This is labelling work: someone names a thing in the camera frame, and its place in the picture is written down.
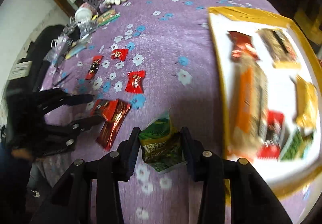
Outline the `yellow cake packet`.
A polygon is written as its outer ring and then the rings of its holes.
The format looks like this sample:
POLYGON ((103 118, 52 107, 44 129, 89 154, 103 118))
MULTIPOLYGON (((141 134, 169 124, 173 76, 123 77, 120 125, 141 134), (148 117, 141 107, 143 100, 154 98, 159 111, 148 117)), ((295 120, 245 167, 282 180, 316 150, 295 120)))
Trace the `yellow cake packet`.
POLYGON ((318 116, 318 93, 315 85, 300 75, 294 79, 296 90, 296 116, 294 123, 300 128, 316 129, 318 116))

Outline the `purple floral tablecloth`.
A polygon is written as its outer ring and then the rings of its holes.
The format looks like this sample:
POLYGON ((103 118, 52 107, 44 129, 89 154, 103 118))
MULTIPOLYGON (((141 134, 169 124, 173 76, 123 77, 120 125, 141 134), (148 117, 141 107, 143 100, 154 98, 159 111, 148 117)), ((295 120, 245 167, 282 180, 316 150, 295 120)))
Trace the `purple floral tablecloth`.
MULTIPOLYGON (((58 66, 70 73, 59 85, 66 93, 131 103, 111 150, 133 127, 143 130, 169 110, 177 130, 187 126, 206 149, 224 155, 220 75, 208 19, 208 9, 217 6, 278 14, 266 0, 129 0, 115 7, 120 17, 98 28, 86 49, 58 66), (112 50, 122 48, 129 50, 126 60, 112 60, 112 50), (85 80, 96 55, 104 56, 102 63, 94 79, 85 80), (127 73, 140 70, 146 72, 143 94, 126 92, 127 73)), ((41 90, 53 87, 55 70, 50 66, 41 90)), ((140 149, 130 181, 119 184, 124 223, 196 223, 202 184, 194 184, 183 165, 159 174, 141 155, 140 149)), ((319 185, 312 180, 279 197, 293 223, 311 210, 319 185)))

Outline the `clear plastic container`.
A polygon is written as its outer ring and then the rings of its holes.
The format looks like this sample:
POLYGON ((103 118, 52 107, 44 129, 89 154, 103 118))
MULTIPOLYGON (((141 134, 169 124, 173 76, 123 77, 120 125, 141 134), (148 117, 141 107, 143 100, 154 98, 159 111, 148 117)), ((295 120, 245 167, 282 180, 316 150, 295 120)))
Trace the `clear plastic container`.
POLYGON ((94 33, 98 28, 97 21, 77 22, 70 17, 69 24, 63 29, 63 34, 67 35, 74 41, 84 39, 94 33))

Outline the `red black chocolate wrapper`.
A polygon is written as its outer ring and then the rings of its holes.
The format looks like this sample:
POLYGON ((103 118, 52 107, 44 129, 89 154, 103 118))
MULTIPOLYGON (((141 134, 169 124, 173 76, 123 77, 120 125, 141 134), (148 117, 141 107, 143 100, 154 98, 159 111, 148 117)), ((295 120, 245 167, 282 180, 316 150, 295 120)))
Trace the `red black chocolate wrapper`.
POLYGON ((86 74, 85 80, 92 80, 95 77, 103 58, 103 56, 99 55, 93 57, 91 66, 86 74))

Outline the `green pea snack packet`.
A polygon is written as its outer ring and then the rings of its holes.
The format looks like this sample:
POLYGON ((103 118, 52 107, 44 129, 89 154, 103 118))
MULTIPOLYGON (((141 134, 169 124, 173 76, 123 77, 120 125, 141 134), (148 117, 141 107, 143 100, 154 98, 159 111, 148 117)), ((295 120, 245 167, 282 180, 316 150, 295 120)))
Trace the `green pea snack packet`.
POLYGON ((288 137, 280 154, 279 161, 293 161, 305 159, 314 140, 314 131, 305 131, 296 127, 294 132, 288 137))

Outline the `white round jar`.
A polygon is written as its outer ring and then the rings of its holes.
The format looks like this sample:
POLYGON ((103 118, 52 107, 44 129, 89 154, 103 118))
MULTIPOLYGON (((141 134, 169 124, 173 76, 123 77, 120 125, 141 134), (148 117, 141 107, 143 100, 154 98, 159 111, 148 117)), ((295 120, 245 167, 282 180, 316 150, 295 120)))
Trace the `white round jar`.
POLYGON ((89 3, 84 2, 75 12, 74 19, 77 23, 88 22, 96 14, 97 10, 89 3))

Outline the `long dark red wrapper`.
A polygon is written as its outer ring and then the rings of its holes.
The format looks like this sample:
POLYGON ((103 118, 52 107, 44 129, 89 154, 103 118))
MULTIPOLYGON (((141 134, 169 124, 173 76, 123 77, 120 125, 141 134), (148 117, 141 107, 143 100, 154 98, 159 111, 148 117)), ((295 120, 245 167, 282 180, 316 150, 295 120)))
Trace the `long dark red wrapper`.
POLYGON ((96 142, 106 151, 109 151, 117 133, 131 109, 131 104, 120 99, 98 99, 91 111, 91 115, 98 115, 104 119, 104 125, 96 142))

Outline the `eyeglasses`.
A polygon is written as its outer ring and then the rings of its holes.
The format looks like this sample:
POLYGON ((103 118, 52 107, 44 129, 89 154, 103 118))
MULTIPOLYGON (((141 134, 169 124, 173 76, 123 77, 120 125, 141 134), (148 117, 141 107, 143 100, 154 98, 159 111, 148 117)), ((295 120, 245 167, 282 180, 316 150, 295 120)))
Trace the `eyeglasses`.
POLYGON ((70 73, 67 73, 63 71, 62 69, 57 68, 54 71, 53 77, 52 77, 52 86, 57 87, 60 84, 62 84, 68 77, 70 76, 70 73))

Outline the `dark red foil packet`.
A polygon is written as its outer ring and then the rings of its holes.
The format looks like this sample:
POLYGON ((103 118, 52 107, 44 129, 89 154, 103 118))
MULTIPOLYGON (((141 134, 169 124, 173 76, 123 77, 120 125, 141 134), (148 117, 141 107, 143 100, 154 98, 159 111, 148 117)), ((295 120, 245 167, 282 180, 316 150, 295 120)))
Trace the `dark red foil packet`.
POLYGON ((228 31, 228 33, 233 43, 231 51, 231 58, 233 60, 239 60, 243 55, 250 56, 254 60, 259 60, 251 36, 237 31, 228 31))

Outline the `red candy with white text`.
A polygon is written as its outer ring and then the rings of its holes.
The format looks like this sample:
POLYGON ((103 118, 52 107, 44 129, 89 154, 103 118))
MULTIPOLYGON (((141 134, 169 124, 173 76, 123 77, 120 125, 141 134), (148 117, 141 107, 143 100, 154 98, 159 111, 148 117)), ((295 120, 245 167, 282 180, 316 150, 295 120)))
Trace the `red candy with white text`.
POLYGON ((111 59, 118 59, 118 60, 124 62, 126 60, 128 52, 129 52, 128 49, 116 49, 116 50, 113 50, 112 53, 111 53, 111 59))

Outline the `yellow cardboard tray box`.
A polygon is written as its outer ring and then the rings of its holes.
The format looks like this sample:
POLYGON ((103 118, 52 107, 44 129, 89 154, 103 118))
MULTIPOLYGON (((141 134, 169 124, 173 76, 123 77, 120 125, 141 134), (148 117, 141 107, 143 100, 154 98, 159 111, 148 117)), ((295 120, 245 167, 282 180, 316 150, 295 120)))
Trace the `yellow cardboard tray box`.
POLYGON ((285 132, 282 148, 288 137, 298 127, 293 119, 296 116, 296 90, 294 79, 300 75, 315 85, 318 93, 317 128, 314 140, 305 159, 279 161, 279 159, 247 159, 267 182, 277 197, 303 188, 321 174, 321 66, 302 31, 295 22, 282 15, 269 11, 217 6, 208 9, 209 27, 215 46, 220 75, 221 95, 224 116, 224 157, 236 161, 239 157, 230 153, 230 139, 234 128, 238 100, 239 60, 231 58, 233 43, 228 31, 237 31, 252 37, 252 43, 259 60, 256 62, 267 77, 268 110, 282 112, 285 116, 285 132), (300 69, 276 69, 265 43, 257 33, 263 28, 281 29, 292 44, 300 69))

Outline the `beige cracker pack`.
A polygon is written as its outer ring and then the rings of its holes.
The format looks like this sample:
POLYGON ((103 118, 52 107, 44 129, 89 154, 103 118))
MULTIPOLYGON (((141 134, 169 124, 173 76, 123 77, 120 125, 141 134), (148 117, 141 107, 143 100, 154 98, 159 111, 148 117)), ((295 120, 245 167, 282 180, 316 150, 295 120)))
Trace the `beige cracker pack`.
POLYGON ((267 77, 259 64, 243 54, 238 65, 238 100, 230 153, 253 160, 267 132, 267 77))
POLYGON ((265 43, 276 69, 300 69, 297 54, 281 29, 263 28, 257 31, 265 43))

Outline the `red black candy packet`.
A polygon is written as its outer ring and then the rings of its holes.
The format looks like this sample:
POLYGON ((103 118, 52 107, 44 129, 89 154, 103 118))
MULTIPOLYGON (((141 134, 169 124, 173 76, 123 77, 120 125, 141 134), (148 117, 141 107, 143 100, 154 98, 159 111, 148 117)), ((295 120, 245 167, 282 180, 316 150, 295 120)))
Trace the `red black candy packet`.
POLYGON ((258 159, 278 159, 285 132, 285 116, 282 112, 268 110, 267 132, 258 159))

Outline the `blue yellow tube package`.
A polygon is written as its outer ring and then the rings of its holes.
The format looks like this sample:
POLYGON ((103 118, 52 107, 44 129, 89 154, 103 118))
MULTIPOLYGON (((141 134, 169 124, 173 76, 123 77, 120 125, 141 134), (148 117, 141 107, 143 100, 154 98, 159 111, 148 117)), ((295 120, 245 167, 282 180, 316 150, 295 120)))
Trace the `blue yellow tube package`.
POLYGON ((77 55, 79 52, 84 50, 86 48, 86 45, 76 45, 72 49, 68 51, 68 53, 65 55, 65 59, 70 59, 71 57, 77 55))

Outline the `black backpack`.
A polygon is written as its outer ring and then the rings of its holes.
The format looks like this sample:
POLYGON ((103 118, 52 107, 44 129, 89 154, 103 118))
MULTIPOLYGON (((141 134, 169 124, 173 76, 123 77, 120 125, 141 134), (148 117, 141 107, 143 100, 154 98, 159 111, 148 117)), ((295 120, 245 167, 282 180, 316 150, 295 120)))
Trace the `black backpack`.
POLYGON ((10 71, 4 90, 6 98, 40 90, 52 60, 52 57, 47 57, 52 50, 51 42, 63 29, 63 25, 48 26, 29 44, 26 57, 19 59, 10 71))

